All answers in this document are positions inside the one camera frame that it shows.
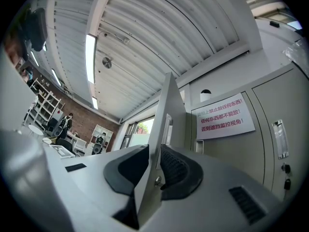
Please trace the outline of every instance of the ceiling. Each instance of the ceiling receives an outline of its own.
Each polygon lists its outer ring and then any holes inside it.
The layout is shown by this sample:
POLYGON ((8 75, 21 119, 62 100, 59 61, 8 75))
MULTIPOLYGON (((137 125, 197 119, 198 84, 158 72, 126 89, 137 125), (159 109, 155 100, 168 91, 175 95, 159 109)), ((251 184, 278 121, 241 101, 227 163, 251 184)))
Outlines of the ceiling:
POLYGON ((95 96, 99 111, 115 120, 157 93, 166 73, 179 78, 242 34, 218 0, 107 0, 91 91, 84 49, 93 6, 94 0, 31 0, 32 10, 45 9, 48 31, 47 51, 35 57, 50 75, 55 69, 75 98, 91 106, 95 96), (112 60, 111 69, 103 57, 112 60))

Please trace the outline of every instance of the brick wall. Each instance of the brick wall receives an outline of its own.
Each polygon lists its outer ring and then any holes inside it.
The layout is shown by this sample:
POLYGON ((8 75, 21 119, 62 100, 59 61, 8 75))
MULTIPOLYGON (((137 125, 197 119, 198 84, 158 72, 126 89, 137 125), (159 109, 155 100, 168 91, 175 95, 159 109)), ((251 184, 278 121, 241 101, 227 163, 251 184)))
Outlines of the brick wall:
MULTIPOLYGON (((38 70, 33 69, 33 80, 36 78, 38 78, 39 81, 41 81, 43 78, 48 81, 48 79, 43 75, 41 77, 41 73, 38 70)), ((116 134, 118 133, 119 125, 84 108, 66 96, 66 94, 62 93, 51 82, 49 83, 50 85, 47 90, 52 91, 57 99, 61 99, 61 101, 65 103, 64 107, 62 108, 64 115, 73 113, 72 130, 76 131, 81 139, 89 143, 92 137, 92 132, 97 124, 113 132, 112 138, 106 150, 109 152, 112 149, 116 134)))

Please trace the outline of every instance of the ceiling light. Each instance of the ceiling light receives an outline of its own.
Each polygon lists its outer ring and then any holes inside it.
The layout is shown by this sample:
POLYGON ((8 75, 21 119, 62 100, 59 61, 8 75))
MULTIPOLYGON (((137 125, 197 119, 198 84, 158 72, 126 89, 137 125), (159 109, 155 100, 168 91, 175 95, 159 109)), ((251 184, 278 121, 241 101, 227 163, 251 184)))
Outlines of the ceiling light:
POLYGON ((92 103, 93 103, 93 107, 95 109, 98 109, 98 100, 96 98, 92 97, 92 103))
POLYGON ((47 48, 46 48, 46 41, 45 41, 45 43, 44 43, 44 45, 43 45, 43 50, 44 50, 44 52, 47 51, 47 48))
POLYGON ((33 57, 33 59, 34 59, 35 63, 37 64, 37 66, 39 66, 39 64, 38 64, 37 60, 35 59, 35 56, 34 56, 34 54, 33 54, 33 52, 32 52, 32 51, 31 51, 31 54, 32 54, 32 57, 33 57))
POLYGON ((87 78, 90 83, 95 83, 95 56, 96 56, 97 37, 87 34, 86 35, 86 72, 87 78))
POLYGON ((53 72, 53 74, 54 74, 54 77, 55 77, 56 81, 57 81, 57 82, 58 82, 58 84, 61 86, 61 83, 60 83, 60 81, 59 81, 59 79, 58 79, 58 77, 57 77, 57 75, 56 75, 55 70, 54 70, 54 69, 52 69, 52 72, 53 72))

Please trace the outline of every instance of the white paper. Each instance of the white paper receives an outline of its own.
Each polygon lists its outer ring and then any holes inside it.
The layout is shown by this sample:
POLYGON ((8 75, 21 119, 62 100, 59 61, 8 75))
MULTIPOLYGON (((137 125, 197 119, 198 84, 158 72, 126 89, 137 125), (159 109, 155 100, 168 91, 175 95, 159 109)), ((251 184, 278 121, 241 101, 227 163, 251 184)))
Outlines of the white paper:
POLYGON ((242 94, 196 109, 197 140, 227 137, 254 131, 242 94))

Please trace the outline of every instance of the window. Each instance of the window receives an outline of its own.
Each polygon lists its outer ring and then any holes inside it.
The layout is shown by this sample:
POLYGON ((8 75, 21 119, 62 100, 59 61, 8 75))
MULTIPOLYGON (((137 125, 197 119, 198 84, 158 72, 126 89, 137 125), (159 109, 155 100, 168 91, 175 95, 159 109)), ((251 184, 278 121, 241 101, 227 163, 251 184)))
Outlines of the window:
POLYGON ((121 144, 121 149, 148 144, 151 129, 154 123, 154 116, 135 122, 128 126, 125 137, 121 144))

